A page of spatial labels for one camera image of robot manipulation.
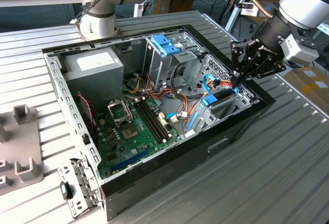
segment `motherboard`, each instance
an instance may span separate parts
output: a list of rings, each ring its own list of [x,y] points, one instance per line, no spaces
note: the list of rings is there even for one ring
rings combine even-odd
[[[94,116],[102,158],[98,170],[102,179],[181,139],[175,128],[162,118],[163,113],[152,98],[137,103],[128,103],[125,99],[116,102],[123,104],[111,106],[115,103],[112,102],[110,108]]]

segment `red cable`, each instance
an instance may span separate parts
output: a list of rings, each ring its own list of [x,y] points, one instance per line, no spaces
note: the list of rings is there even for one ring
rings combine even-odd
[[[89,115],[90,115],[90,123],[91,123],[91,125],[92,125],[92,133],[93,133],[93,132],[94,132],[93,114],[92,114],[92,110],[91,110],[91,108],[90,108],[90,106],[89,106],[89,103],[88,103],[88,101],[87,101],[82,95],[77,94],[77,96],[80,97],[80,98],[86,103],[86,105],[87,105],[87,107],[88,107]]]

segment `chip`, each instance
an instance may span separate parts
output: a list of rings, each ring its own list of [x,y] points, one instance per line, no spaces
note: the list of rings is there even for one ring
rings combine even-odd
[[[114,159],[117,159],[117,154],[115,154],[115,153],[109,154],[109,155],[107,156],[107,158],[108,158],[110,161],[112,161],[112,160],[114,160]]]
[[[138,130],[134,124],[127,124],[120,127],[120,131],[125,140],[136,137]]]

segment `expansion slot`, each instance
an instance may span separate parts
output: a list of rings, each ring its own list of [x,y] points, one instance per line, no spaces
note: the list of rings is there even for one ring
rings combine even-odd
[[[169,139],[166,130],[157,118],[154,117],[150,107],[145,102],[136,103],[134,106],[158,143],[161,143],[163,139]]]
[[[137,155],[135,155],[135,156],[133,156],[133,157],[131,157],[131,158],[125,160],[125,161],[122,161],[122,162],[116,164],[115,166],[111,167],[111,172],[113,172],[115,170],[119,170],[120,168],[122,168],[124,166],[128,166],[129,164],[132,164],[133,162],[143,158],[144,156],[146,156],[147,151],[149,149],[150,149],[150,147],[147,148],[146,150],[144,150],[143,152],[141,152],[141,153],[139,153],[139,154],[137,154]]]

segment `white label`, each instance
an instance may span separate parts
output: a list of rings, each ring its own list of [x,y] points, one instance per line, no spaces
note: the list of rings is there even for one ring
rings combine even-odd
[[[315,73],[312,72],[311,70],[309,70],[309,71],[304,71],[304,73],[305,73],[306,75],[308,75],[309,77],[316,77]]]
[[[320,88],[328,88],[328,86],[322,81],[315,82]]]
[[[174,46],[175,46],[176,48],[183,47],[183,45],[182,45],[181,43],[176,43],[176,44],[174,44]]]
[[[77,59],[77,63],[82,71],[114,63],[114,60],[107,53],[98,53]]]

